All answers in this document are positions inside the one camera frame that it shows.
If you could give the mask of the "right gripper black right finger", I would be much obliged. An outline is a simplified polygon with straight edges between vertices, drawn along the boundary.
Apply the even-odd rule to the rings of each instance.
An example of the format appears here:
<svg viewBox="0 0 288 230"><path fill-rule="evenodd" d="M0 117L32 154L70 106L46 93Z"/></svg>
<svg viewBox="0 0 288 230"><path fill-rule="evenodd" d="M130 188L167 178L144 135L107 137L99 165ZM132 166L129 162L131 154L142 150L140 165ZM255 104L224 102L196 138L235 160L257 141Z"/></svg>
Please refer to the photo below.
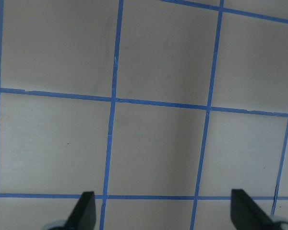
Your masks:
<svg viewBox="0 0 288 230"><path fill-rule="evenodd" d="M274 222L243 189L231 190L230 218L237 230L275 230Z"/></svg>

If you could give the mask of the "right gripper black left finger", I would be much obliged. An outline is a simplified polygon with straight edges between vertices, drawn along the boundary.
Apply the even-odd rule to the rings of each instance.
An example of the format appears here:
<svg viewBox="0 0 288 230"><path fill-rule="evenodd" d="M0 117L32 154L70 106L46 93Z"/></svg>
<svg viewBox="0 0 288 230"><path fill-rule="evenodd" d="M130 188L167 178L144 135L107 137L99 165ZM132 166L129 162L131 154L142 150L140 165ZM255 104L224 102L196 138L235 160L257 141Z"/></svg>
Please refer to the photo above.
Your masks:
<svg viewBox="0 0 288 230"><path fill-rule="evenodd" d="M96 226L95 193L83 192L67 221L63 230L93 230Z"/></svg>

